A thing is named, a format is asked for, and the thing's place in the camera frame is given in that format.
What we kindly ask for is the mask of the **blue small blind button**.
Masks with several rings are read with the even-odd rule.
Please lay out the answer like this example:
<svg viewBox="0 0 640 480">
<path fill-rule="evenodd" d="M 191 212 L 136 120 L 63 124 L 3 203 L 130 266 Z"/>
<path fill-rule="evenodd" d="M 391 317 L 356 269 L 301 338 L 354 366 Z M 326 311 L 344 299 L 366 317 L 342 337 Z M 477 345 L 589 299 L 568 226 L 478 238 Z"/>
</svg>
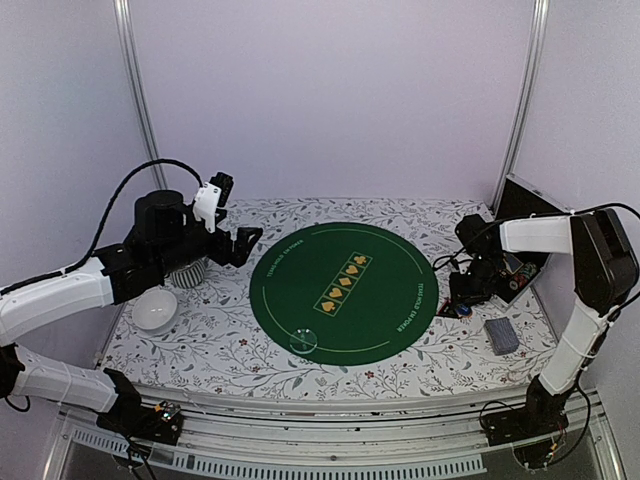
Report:
<svg viewBox="0 0 640 480">
<path fill-rule="evenodd" d="M 455 314 L 456 318 L 470 318 L 473 315 L 473 310 L 471 307 L 467 306 L 467 305 L 456 305 L 453 308 L 453 312 Z"/>
</svg>

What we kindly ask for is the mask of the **clear round dealer button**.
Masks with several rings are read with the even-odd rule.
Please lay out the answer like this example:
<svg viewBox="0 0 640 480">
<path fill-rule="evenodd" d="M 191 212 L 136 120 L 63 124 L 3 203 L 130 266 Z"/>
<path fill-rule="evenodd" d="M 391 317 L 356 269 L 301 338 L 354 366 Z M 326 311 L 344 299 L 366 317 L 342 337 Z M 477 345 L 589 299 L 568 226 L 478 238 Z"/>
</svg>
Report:
<svg viewBox="0 0 640 480">
<path fill-rule="evenodd" d="M 308 328 L 294 330 L 289 337 L 289 346 L 296 355 L 308 355 L 314 352 L 318 345 L 318 338 L 314 331 Z"/>
</svg>

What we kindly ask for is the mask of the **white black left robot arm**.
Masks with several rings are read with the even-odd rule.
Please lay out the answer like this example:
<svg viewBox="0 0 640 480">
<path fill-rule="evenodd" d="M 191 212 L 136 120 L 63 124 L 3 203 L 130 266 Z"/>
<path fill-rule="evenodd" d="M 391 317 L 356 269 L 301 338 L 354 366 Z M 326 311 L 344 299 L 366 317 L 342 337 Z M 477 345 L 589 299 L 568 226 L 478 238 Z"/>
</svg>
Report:
<svg viewBox="0 0 640 480">
<path fill-rule="evenodd" d="M 127 377 L 116 370 L 87 370 L 42 357 L 17 340 L 73 314 L 120 305 L 163 285 L 167 276 L 197 260 L 243 266 L 263 231 L 219 228 L 226 218 L 232 176 L 219 172 L 199 181 L 191 202 L 175 190 L 155 190 L 136 200 L 125 240 L 91 243 L 76 263 L 1 290 L 1 398 L 39 397 L 97 413 L 103 428 L 138 434 L 174 416 L 143 406 Z"/>
</svg>

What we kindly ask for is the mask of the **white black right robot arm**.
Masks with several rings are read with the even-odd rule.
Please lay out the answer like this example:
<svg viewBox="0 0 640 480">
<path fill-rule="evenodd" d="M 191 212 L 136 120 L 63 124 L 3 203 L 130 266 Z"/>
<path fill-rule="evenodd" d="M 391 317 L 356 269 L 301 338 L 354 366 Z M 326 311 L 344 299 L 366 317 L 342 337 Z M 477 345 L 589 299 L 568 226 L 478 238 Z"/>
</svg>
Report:
<svg viewBox="0 0 640 480">
<path fill-rule="evenodd" d="M 617 214 L 618 202 L 580 211 L 531 214 L 493 222 L 465 216 L 455 234 L 471 257 L 449 276 L 450 301 L 471 307 L 496 293 L 508 253 L 565 254 L 573 261 L 575 303 L 553 355 L 531 381 L 524 407 L 508 415 L 527 436 L 564 425 L 567 398 L 593 362 L 610 326 L 638 299 L 639 262 Z"/>
</svg>

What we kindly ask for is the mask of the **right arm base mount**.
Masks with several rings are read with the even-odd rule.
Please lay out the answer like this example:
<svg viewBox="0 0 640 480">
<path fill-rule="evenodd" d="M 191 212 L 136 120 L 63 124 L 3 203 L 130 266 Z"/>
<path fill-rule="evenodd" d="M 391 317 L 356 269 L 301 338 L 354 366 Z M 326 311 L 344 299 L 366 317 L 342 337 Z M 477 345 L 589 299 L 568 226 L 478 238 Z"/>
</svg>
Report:
<svg viewBox="0 0 640 480">
<path fill-rule="evenodd" d="M 524 406 L 515 408 L 496 400 L 482 407 L 478 420 L 488 444 L 511 445 L 516 462 L 527 470 L 553 463 L 569 426 L 563 411 L 539 417 Z"/>
</svg>

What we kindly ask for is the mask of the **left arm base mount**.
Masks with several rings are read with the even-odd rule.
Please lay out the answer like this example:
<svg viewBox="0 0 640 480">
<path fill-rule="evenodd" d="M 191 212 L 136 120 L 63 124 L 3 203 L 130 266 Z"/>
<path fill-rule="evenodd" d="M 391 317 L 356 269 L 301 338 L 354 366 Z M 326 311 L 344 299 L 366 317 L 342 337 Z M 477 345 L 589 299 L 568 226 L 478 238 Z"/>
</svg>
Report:
<svg viewBox="0 0 640 480">
<path fill-rule="evenodd" d="M 184 417 L 175 405 L 162 402 L 144 406 L 139 397 L 119 396 L 108 412 L 98 414 L 96 425 L 125 439 L 176 446 Z"/>
</svg>

